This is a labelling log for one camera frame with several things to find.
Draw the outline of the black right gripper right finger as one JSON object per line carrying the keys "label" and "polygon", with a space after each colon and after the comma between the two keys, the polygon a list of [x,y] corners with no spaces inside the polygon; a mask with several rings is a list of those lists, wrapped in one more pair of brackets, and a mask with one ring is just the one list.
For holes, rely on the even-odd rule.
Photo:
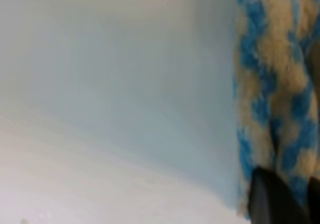
{"label": "black right gripper right finger", "polygon": [[320,181],[311,178],[308,184],[309,215],[313,224],[320,224]]}

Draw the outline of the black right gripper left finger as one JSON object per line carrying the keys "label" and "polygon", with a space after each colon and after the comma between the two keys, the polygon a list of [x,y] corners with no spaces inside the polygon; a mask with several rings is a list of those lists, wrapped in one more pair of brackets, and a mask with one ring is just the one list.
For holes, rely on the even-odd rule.
{"label": "black right gripper left finger", "polygon": [[252,224],[310,224],[288,186],[274,173],[253,172],[248,212]]}

